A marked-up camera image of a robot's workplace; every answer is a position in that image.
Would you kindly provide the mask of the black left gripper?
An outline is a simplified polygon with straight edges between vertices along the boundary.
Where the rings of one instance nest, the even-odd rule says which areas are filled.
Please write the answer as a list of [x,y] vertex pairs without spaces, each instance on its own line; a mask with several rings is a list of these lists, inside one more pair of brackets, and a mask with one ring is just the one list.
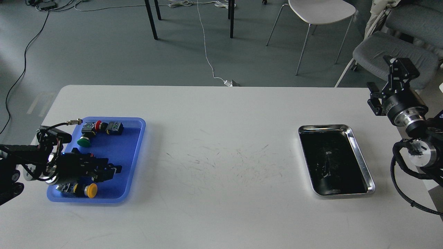
[[113,179],[122,171],[121,165],[109,165],[108,158],[97,158],[92,153],[62,153],[50,156],[54,163],[54,175],[46,180],[47,185],[59,185],[79,181],[89,177],[93,182],[101,183]]

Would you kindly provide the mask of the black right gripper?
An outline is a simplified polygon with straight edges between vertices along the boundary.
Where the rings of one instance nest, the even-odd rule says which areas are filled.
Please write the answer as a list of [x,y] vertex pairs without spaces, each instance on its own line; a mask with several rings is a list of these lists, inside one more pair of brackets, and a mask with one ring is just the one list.
[[380,91],[374,82],[367,82],[370,109],[376,116],[387,116],[394,126],[411,126],[425,121],[428,107],[419,95],[410,89],[410,82],[420,76],[409,58],[383,56],[389,66],[388,82]]

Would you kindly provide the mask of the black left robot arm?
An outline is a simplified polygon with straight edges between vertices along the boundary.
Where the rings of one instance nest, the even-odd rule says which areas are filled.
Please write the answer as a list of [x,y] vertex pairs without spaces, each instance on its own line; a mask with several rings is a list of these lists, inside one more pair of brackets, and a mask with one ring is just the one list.
[[122,171],[121,165],[109,163],[108,158],[83,154],[78,148],[62,152],[63,145],[71,143],[72,136],[59,126],[81,125],[82,122],[76,119],[40,126],[36,134],[38,145],[1,145],[1,204],[24,190],[24,184],[18,182],[19,165],[28,181],[38,180],[54,185],[61,193],[89,198],[97,194],[97,183],[111,180]]

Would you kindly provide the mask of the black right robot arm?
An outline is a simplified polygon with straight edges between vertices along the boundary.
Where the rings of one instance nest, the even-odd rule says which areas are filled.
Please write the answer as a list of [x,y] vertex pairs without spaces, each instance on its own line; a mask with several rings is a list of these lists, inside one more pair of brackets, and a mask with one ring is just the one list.
[[410,199],[399,188],[395,178],[397,164],[405,173],[421,180],[433,180],[442,185],[442,118],[425,118],[428,107],[416,91],[410,88],[410,81],[419,76],[419,71],[409,58],[383,56],[389,66],[389,77],[382,90],[368,82],[370,98],[367,103],[376,116],[387,116],[391,124],[405,127],[408,139],[394,143],[390,164],[392,182],[397,192],[413,208],[442,216]]

